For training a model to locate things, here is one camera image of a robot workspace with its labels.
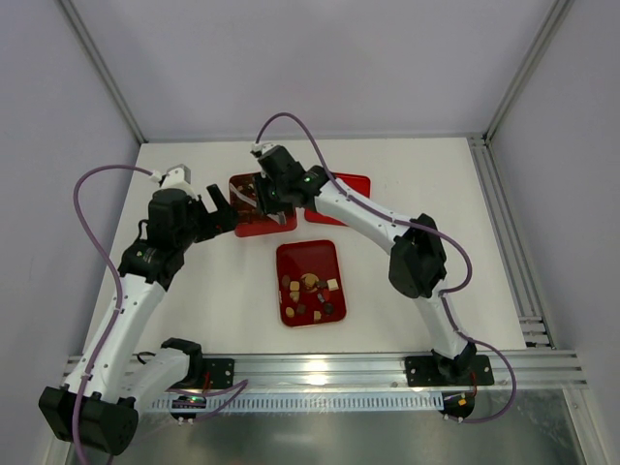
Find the dark red tray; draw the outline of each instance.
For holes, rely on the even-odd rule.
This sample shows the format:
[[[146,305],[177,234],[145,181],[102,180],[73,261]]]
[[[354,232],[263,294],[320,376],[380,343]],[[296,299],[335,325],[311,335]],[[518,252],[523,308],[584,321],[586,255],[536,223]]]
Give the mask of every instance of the dark red tray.
[[[232,184],[235,189],[239,189],[239,187],[242,186],[242,194],[255,201],[256,193],[253,189],[254,180],[252,179],[252,176],[254,176],[254,173],[252,172],[247,174],[237,174],[231,177],[229,183]],[[238,198],[230,188],[229,198],[231,199],[232,207],[239,213],[239,224],[234,229],[234,234],[237,237],[283,233],[286,231],[292,231],[297,227],[297,215],[294,208],[286,215],[287,224],[280,226],[270,218],[265,218],[262,216],[252,205]]]
[[[370,197],[370,178],[367,176],[360,176],[358,174],[346,174],[345,172],[335,172],[336,177],[342,179],[347,183],[349,187],[359,192],[365,197]],[[324,216],[321,213],[305,210],[303,217],[310,223],[324,223],[326,225],[334,226],[347,226],[338,220],[334,220],[328,216]]]
[[[278,278],[278,290],[280,294],[280,318],[286,326],[310,326],[325,323],[339,322],[347,315],[345,295],[342,289],[342,279],[336,247],[329,240],[314,240],[310,242],[298,242],[295,244],[283,244],[276,250],[276,271]],[[291,286],[285,286],[285,275],[290,281],[299,283],[299,301],[295,302],[291,297]],[[304,283],[309,275],[315,275],[320,281],[336,279],[337,291],[325,293],[324,289],[313,286],[308,289]],[[326,303],[333,306],[333,313],[326,313],[324,304],[319,301],[318,293],[322,293]],[[299,314],[297,307],[305,306],[305,312]],[[287,308],[294,310],[292,317],[287,315]],[[321,318],[315,321],[315,311],[321,312]]]

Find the beige cube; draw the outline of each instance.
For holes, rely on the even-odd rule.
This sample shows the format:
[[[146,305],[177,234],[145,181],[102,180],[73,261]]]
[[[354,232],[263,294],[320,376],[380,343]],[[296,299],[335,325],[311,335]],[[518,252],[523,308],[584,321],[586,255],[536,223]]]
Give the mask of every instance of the beige cube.
[[[327,280],[327,288],[330,291],[338,291],[340,288],[338,287],[338,280],[337,279],[328,279]]]

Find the table surface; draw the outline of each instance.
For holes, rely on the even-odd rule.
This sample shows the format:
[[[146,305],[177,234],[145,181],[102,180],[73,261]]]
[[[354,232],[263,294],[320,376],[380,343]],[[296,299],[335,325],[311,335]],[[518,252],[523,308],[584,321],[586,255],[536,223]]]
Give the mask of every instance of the table surface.
[[[281,142],[306,168],[318,164],[305,140]],[[474,278],[453,295],[454,310],[472,336],[499,349],[525,343],[481,186],[465,139],[320,140],[333,171],[371,178],[371,199],[394,211],[432,216],[438,228],[470,254]],[[165,171],[178,164],[192,170],[192,185],[213,204],[205,186],[217,183],[228,194],[229,178],[258,170],[250,143],[149,143],[137,165]],[[154,185],[136,173],[111,249],[120,263],[147,217]],[[372,353],[427,351],[432,342],[414,302],[388,281],[388,255],[349,228],[305,222],[297,212],[292,232],[239,238],[232,232],[192,246],[185,266],[144,328],[138,351],[156,350],[169,337],[202,344],[204,352]],[[336,245],[347,301],[339,323],[290,328],[280,321],[275,250],[283,243],[329,239]],[[465,274],[460,255],[445,244],[449,284]],[[86,343],[113,296],[109,273],[103,280]]]

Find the gray wall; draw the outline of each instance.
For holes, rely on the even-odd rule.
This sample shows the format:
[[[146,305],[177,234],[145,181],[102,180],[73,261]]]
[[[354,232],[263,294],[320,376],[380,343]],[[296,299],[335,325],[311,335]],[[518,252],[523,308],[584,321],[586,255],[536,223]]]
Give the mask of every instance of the gray wall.
[[[53,1],[2,2],[0,44],[0,453],[13,465],[41,463],[37,399],[80,350],[104,272],[73,185],[134,162],[138,146]],[[84,189],[107,246],[128,180],[106,173]]]
[[[481,132],[553,2],[74,3],[145,136],[186,140]]]
[[[575,2],[494,142],[556,339],[620,438],[620,2]]]

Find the gray floor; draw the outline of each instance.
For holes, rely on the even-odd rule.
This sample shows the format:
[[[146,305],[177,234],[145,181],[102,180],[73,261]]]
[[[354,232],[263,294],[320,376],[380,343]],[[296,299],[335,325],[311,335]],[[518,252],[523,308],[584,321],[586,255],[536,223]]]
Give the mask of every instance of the gray floor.
[[[479,393],[476,415],[498,410],[507,398],[507,392]],[[137,437],[166,422],[163,416],[147,418]],[[505,417],[483,425],[458,425],[434,412],[247,415],[194,426],[172,424],[135,442],[114,460],[115,465],[135,463],[578,465],[585,461],[562,392],[538,390],[521,391]]]

